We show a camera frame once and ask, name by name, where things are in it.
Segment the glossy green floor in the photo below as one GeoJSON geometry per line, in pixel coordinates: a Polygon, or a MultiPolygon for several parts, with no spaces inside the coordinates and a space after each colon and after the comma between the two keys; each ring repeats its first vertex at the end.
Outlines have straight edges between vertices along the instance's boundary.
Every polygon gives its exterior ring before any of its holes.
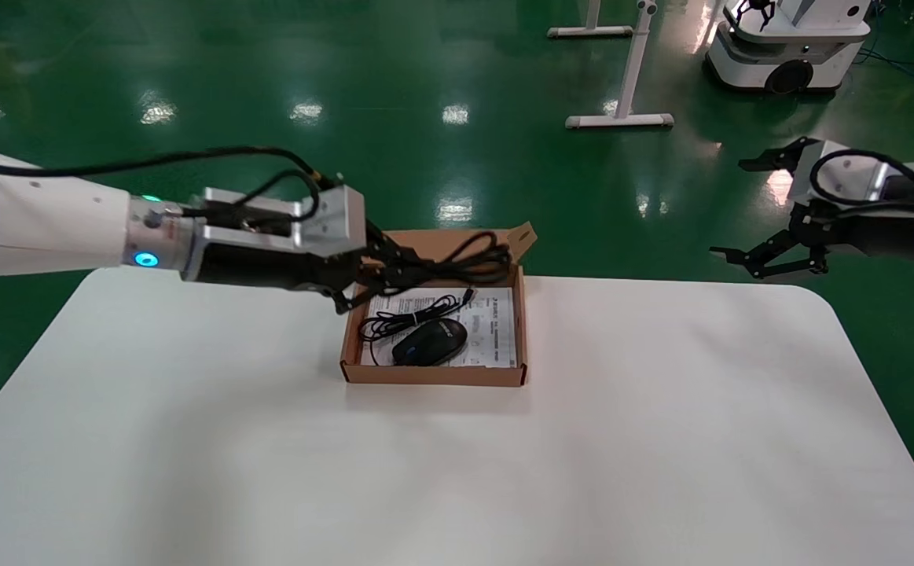
{"type": "MultiPolygon", "coordinates": [[[[636,20],[632,1],[604,4],[604,22],[636,20]]],[[[547,40],[579,22],[571,0],[0,0],[0,152],[55,166],[280,145],[342,171],[385,229],[529,219],[529,273],[708,281],[746,280],[709,244],[749,246],[787,218],[787,176],[737,159],[808,134],[914,160],[914,79],[869,61],[830,101],[723,92],[700,71],[714,0],[660,4],[636,109],[677,126],[568,132],[614,99],[628,46],[547,40]]],[[[914,58],[914,0],[890,4],[879,49],[914,58]]],[[[277,165],[101,180],[182,200],[277,165]]],[[[0,387],[82,279],[0,279],[0,387]]],[[[914,263],[837,258],[806,286],[914,457],[914,263]]]]}

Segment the computer mouse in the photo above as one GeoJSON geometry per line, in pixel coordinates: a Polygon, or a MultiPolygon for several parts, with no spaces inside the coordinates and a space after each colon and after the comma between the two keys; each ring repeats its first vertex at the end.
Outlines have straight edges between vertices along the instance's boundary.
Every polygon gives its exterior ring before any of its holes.
{"type": "Polygon", "coordinates": [[[467,343],[467,329],[449,318],[429,320],[393,347],[395,366],[435,366],[467,343]]]}

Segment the stand leg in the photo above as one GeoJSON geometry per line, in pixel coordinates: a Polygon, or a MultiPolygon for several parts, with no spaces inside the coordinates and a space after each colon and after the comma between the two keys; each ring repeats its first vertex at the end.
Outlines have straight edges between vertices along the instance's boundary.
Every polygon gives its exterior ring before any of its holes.
{"type": "Polygon", "coordinates": [[[637,6],[639,6],[639,24],[635,31],[635,39],[628,51],[628,62],[625,64],[625,75],[621,80],[621,97],[618,99],[617,110],[614,111],[613,116],[569,116],[565,120],[565,128],[673,125],[673,116],[669,114],[632,114],[635,86],[639,83],[644,48],[648,42],[648,23],[659,9],[655,0],[639,0],[637,6]]]}
{"type": "Polygon", "coordinates": [[[594,35],[632,35],[633,29],[629,25],[597,25],[600,20],[600,0],[589,0],[589,9],[586,10],[585,28],[550,28],[547,36],[551,39],[558,37],[593,37],[594,35]]]}

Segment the white table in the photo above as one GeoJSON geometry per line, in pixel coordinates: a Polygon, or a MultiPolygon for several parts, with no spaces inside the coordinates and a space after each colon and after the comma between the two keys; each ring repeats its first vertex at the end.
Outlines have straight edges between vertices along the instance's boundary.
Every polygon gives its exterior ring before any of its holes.
{"type": "Polygon", "coordinates": [[[0,393],[0,565],[914,564],[819,297],[527,291],[527,387],[347,386],[328,300],[93,273],[0,393]]]}

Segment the open cardboard box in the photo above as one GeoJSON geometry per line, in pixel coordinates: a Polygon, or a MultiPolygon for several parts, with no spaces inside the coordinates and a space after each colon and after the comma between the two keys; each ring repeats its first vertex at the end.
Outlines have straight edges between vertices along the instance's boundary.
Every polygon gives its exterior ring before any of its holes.
{"type": "MultiPolygon", "coordinates": [[[[387,232],[386,235],[396,241],[398,246],[414,248],[420,257],[439,261],[453,253],[457,246],[481,230],[399,230],[387,232]]],[[[512,287],[513,320],[516,333],[516,368],[483,368],[482,366],[463,366],[463,368],[446,368],[445,366],[363,366],[362,348],[365,344],[359,340],[359,326],[368,316],[369,304],[356,308],[348,315],[345,326],[345,344],[341,348],[341,372],[345,380],[353,384],[477,384],[477,386],[521,387],[527,379],[526,351],[526,305],[524,303],[523,268],[520,260],[537,240],[533,226],[529,222],[511,230],[493,230],[499,237],[499,243],[509,244],[512,265],[506,280],[490,285],[492,287],[512,287]]],[[[472,254],[484,250],[486,241],[475,243],[466,253],[472,254]]],[[[431,281],[427,287],[463,287],[465,283],[453,281],[431,281]]]]}

